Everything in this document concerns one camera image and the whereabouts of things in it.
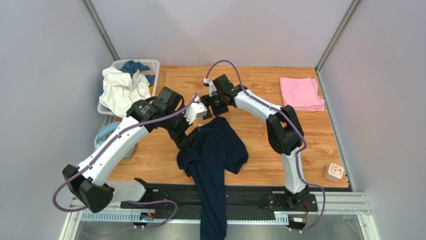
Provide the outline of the navy blue t shirt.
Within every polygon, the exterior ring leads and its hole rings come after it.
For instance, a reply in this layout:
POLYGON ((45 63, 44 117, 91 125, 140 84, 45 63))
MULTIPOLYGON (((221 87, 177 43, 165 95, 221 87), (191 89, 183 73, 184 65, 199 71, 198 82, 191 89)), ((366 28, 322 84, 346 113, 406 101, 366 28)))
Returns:
POLYGON ((245 144, 220 116, 200 127, 193 147, 177 154, 178 167, 193 178, 201 198, 200 239, 226 238, 225 171, 238 174, 248 158, 245 144))

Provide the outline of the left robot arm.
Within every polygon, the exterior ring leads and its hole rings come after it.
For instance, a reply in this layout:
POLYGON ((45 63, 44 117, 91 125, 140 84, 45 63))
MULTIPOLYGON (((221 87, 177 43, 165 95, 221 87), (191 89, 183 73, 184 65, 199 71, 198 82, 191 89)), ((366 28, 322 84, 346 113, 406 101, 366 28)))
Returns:
POLYGON ((92 155, 78 166, 69 164, 63 169, 63 186, 92 213, 101 212, 111 203, 142 200, 147 191, 144 181, 139 178, 112 181, 108 177, 125 155, 154 129, 167 130, 179 149, 190 145, 197 133, 185 132, 208 109, 197 95, 187 105, 180 105, 182 100, 180 94, 164 87, 158 96, 134 102, 117 129, 92 155))

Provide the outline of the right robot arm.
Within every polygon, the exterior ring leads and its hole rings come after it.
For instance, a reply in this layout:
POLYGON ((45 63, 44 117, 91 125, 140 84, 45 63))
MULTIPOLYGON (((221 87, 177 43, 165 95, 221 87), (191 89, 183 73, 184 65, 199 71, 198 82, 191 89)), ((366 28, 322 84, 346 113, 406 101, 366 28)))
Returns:
POLYGON ((207 107, 207 120, 229 111, 233 106, 245 110, 266 124, 270 147, 280 156, 285 174, 285 193, 291 205, 301 204, 309 195, 309 188, 303 182, 301 169, 301 146, 304 136, 301 124, 294 108, 272 104, 247 87, 233 85, 226 75, 214 80, 205 78, 203 85, 209 93, 200 98, 207 107))

